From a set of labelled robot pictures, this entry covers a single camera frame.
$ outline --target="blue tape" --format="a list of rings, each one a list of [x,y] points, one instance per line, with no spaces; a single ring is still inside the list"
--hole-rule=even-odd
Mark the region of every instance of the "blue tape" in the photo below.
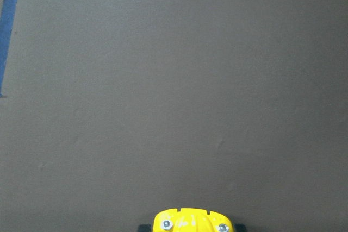
[[[4,0],[0,17],[0,96],[17,0]]]

